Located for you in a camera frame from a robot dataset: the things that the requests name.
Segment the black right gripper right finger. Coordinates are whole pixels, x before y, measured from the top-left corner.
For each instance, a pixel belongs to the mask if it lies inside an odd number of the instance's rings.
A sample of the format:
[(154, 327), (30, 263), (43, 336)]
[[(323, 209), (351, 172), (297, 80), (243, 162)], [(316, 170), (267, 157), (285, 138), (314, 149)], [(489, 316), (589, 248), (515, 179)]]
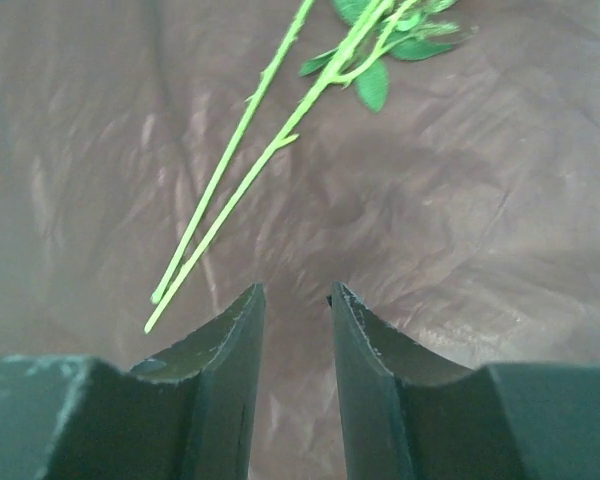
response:
[(329, 298), (351, 479), (600, 479), (600, 364), (470, 369)]

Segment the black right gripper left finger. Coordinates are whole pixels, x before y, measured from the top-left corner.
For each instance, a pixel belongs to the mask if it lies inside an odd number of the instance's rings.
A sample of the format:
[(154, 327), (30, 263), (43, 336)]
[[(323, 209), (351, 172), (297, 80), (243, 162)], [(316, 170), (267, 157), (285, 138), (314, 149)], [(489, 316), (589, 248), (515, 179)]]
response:
[(244, 479), (265, 294), (128, 371), (85, 355), (0, 356), (0, 479)]

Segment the dark red wrapping paper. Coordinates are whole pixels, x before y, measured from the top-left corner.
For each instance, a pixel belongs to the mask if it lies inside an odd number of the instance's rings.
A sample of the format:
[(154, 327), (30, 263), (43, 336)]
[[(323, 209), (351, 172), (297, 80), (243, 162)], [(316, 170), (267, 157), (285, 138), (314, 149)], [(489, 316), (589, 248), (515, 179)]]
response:
[(346, 283), (468, 366), (600, 362), (600, 3), (461, 1), (325, 91), (150, 334), (150, 295), (295, 1), (0, 1), (0, 354), (128, 368), (267, 295), (253, 479), (342, 479), (326, 303)]

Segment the pink flower bouquet green leaves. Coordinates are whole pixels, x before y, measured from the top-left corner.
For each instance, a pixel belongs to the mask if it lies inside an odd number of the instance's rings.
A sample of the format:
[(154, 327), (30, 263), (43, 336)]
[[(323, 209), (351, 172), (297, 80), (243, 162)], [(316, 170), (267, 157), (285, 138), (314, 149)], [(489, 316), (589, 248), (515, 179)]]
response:
[(335, 47), (301, 65), (299, 76), (314, 76), (315, 81), (244, 175), (208, 231), (197, 245), (193, 245), (191, 241), (220, 180), (274, 76), (297, 40), (312, 6), (310, 1), (300, 4), (270, 63), (261, 72), (255, 91), (246, 99), (245, 110), (194, 208), (173, 256), (151, 294), (150, 301), (154, 309), (144, 325), (146, 333), (153, 330), (189, 273), (269, 160), (279, 150), (298, 139), (299, 135), (295, 130), (297, 125), (327, 88), (353, 87), (358, 100), (369, 111), (378, 113), (385, 107), (389, 96), (390, 80), (385, 63), (387, 57), (402, 62), (427, 60), (453, 50), (470, 34), (469, 29), (459, 21), (447, 18), (447, 12), (454, 6), (453, 2), (447, 0), (332, 2), (333, 10), (348, 28), (347, 33)]

